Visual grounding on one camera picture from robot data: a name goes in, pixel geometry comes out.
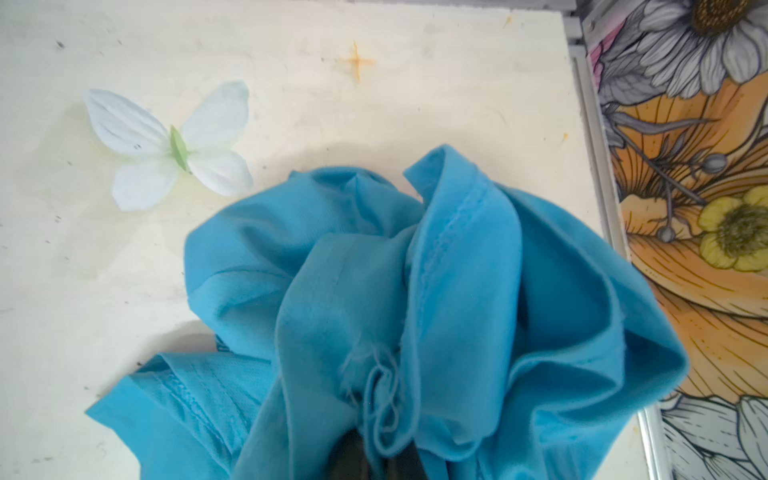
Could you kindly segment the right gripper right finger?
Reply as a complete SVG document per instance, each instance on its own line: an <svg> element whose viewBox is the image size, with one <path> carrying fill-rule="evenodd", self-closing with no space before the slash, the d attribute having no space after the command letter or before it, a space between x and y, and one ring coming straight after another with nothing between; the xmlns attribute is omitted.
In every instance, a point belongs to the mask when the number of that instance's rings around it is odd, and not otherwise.
<svg viewBox="0 0 768 480"><path fill-rule="evenodd" d="M409 443L399 454L385 462L387 480L427 480L428 476L414 442Z"/></svg>

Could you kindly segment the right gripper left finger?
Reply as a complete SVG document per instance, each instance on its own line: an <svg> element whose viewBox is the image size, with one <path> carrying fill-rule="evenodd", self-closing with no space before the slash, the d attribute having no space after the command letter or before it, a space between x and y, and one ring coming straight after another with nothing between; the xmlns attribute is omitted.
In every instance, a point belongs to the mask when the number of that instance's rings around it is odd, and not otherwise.
<svg viewBox="0 0 768 480"><path fill-rule="evenodd" d="M326 478L328 480L368 480L369 463L360 433L348 431L329 455Z"/></svg>

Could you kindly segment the teal blue cloth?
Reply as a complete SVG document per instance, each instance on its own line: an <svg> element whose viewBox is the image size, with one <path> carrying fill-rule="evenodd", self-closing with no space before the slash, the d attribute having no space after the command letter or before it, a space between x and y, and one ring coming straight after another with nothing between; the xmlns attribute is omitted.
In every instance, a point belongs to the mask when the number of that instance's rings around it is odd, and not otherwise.
<svg viewBox="0 0 768 480"><path fill-rule="evenodd" d="M193 230L205 353L88 410L144 479L324 479L350 436L384 478L590 479L688 356L642 276L568 212L449 146L405 173L295 172Z"/></svg>

